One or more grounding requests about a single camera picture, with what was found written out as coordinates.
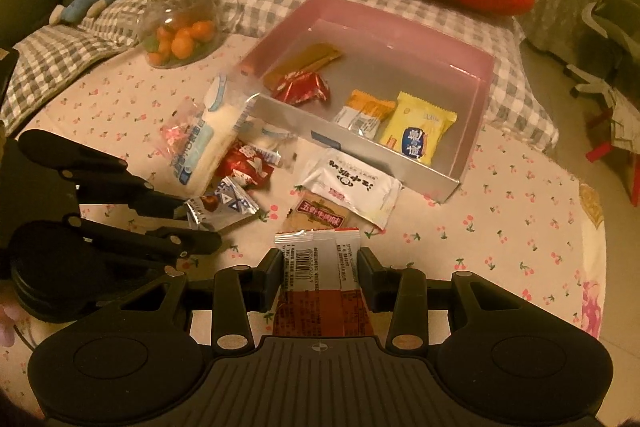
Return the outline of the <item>red white sachet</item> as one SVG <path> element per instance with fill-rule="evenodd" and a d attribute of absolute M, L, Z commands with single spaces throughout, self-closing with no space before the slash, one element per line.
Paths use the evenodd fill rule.
<path fill-rule="evenodd" d="M 293 337 L 371 336 L 373 327 L 358 282 L 357 229 L 281 233 L 283 282 L 273 334 Z"/>

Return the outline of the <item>silver foil snack packet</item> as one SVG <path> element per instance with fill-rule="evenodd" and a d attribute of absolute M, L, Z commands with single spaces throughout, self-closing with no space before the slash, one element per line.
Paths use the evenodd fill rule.
<path fill-rule="evenodd" d="M 244 188 L 225 176 L 213 190 L 188 199 L 186 220 L 195 230 L 221 232 L 257 215 L 259 206 Z"/>

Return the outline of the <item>pink clear candy packet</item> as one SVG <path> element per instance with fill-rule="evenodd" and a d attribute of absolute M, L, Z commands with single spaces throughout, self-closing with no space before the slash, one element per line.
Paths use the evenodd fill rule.
<path fill-rule="evenodd" d="M 160 145 L 157 147 L 160 153 L 173 158 L 178 156 L 186 148 L 191 129 L 202 115 L 204 105 L 196 103 L 188 96 L 174 109 L 168 119 L 160 126 Z"/>

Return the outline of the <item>brown cracker packet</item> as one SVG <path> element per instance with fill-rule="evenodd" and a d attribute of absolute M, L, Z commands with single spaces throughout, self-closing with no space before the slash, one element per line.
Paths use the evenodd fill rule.
<path fill-rule="evenodd" d="M 281 227 L 282 232 L 338 230 L 346 228 L 352 213 L 335 202 L 303 191 L 290 209 Z"/>

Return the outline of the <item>white sachet with print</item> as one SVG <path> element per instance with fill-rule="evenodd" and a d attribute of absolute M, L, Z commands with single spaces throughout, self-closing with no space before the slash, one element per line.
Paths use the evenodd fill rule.
<path fill-rule="evenodd" d="M 386 228 L 402 190 L 393 176 L 334 148 L 311 158 L 298 183 L 379 229 Z"/>

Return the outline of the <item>tall clear white cake packet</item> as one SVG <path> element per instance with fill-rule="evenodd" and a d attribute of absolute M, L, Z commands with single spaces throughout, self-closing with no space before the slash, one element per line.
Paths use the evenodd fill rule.
<path fill-rule="evenodd" d="M 258 93 L 254 81 L 237 72 L 221 72 L 214 77 L 191 124 L 186 145 L 172 162 L 183 195 L 201 195 L 207 190 Z"/>

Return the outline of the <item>small clear white cake packet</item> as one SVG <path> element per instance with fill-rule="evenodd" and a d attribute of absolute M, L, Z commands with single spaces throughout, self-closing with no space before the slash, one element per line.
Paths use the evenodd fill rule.
<path fill-rule="evenodd" d="M 286 129 L 273 126 L 260 119 L 250 121 L 248 143 L 251 146 L 281 155 L 293 153 L 297 146 L 297 136 Z"/>

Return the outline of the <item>yellow snack packet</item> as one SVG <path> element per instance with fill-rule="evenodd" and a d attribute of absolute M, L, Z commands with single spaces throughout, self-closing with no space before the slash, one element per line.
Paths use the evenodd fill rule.
<path fill-rule="evenodd" d="M 439 141 L 457 119 L 451 110 L 401 91 L 378 143 L 429 166 Z"/>

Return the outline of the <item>orange white snack packet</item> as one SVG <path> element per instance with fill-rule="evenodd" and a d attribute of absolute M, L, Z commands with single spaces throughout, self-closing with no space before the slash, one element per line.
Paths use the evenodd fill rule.
<path fill-rule="evenodd" d="M 356 135 L 373 140 L 382 122 L 395 110 L 394 101 L 380 100 L 367 92 L 354 90 L 334 116 L 334 124 L 338 124 Z"/>

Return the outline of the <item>red candy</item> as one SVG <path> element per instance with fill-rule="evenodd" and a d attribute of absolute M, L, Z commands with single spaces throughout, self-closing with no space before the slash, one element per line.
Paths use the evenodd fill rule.
<path fill-rule="evenodd" d="M 271 96 L 282 103 L 297 106 L 314 100 L 328 103 L 331 91 L 316 72 L 290 72 L 279 81 Z"/>

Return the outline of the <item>gold bar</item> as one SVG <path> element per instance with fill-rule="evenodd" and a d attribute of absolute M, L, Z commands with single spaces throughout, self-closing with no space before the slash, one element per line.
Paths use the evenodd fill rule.
<path fill-rule="evenodd" d="M 342 51 L 332 44 L 320 42 L 307 46 L 293 56 L 286 58 L 270 72 L 262 77 L 262 82 L 269 90 L 276 89 L 281 79 L 291 72 L 318 72 L 322 67 L 337 60 Z"/>

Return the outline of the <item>dark red candy packet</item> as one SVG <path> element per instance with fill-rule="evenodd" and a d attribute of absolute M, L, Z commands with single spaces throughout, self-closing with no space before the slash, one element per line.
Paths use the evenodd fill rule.
<path fill-rule="evenodd" d="M 262 154 L 240 140 L 235 140 L 221 159 L 215 176 L 233 179 L 239 186 L 262 187 L 273 173 L 273 167 Z"/>

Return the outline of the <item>cherry print table cloth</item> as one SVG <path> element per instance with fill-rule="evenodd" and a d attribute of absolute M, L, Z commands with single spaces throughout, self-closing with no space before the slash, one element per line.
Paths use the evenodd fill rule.
<path fill-rule="evenodd" d="M 201 100 L 215 75 L 227 72 L 255 39 L 231 37 L 204 61 L 155 69 L 140 49 L 101 63 L 30 122 L 128 160 L 129 169 L 162 192 L 173 192 L 168 159 L 154 136 L 179 104 Z M 190 279 L 209 279 L 229 265 L 257 265 L 285 231 L 298 203 L 299 170 L 320 147 L 297 141 L 290 169 L 277 168 L 268 187 L 252 193 L 262 212 L 225 231 L 218 253 L 178 261 Z M 605 295 L 605 225 L 598 193 L 548 156 L 486 124 L 461 186 L 442 205 L 402 190 L 384 230 L 352 217 L 362 246 L 383 265 L 413 267 L 433 279 L 470 270 L 598 338 Z M 1 390 L 19 407 L 40 415 L 29 387 L 29 347 L 16 337 L 1 346 Z"/>

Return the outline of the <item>grey checkered blanket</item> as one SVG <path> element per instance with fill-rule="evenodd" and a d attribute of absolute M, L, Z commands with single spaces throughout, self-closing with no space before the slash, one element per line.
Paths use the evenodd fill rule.
<path fill-rule="evenodd" d="M 235 34 L 260 38 L 306 0 L 218 0 Z M 413 20 L 460 39 L 495 59 L 486 118 L 538 150 L 550 150 L 559 130 L 533 94 L 520 53 L 522 28 L 512 17 L 460 12 L 432 0 L 349 0 Z M 117 0 L 79 26 L 41 27 L 16 44 L 20 54 L 1 119 L 14 131 L 87 68 L 137 42 L 146 0 Z"/>

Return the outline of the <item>white office chair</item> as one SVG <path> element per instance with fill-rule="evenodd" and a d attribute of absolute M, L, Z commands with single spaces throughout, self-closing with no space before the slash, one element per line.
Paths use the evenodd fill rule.
<path fill-rule="evenodd" d="M 632 0 L 589 0 L 582 10 L 582 21 L 608 44 L 612 65 L 604 77 L 589 74 L 574 64 L 564 67 L 564 74 L 579 82 L 570 95 L 602 94 L 608 106 L 613 104 L 620 65 L 625 58 L 639 63 L 639 5 Z"/>

